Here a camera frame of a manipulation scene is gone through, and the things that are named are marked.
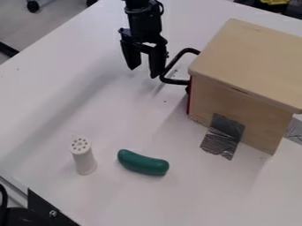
white table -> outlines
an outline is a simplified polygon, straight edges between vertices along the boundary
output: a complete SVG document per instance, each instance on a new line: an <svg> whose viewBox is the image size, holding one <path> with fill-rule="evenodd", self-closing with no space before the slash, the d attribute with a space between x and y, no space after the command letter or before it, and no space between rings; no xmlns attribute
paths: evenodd
<svg viewBox="0 0 302 226"><path fill-rule="evenodd" d="M302 36L302 21L239 4L163 3L171 56L202 50L229 18ZM123 7L102 0L1 65L1 168L82 225L300 225L301 146L284 139L271 157L240 144L231 162L201 150L207 128L186 115L184 88L150 79L146 61L125 66ZM175 75L187 78L192 59ZM98 161L87 177L68 152L79 135ZM120 148L163 158L170 171L132 173L117 162Z"/></svg>

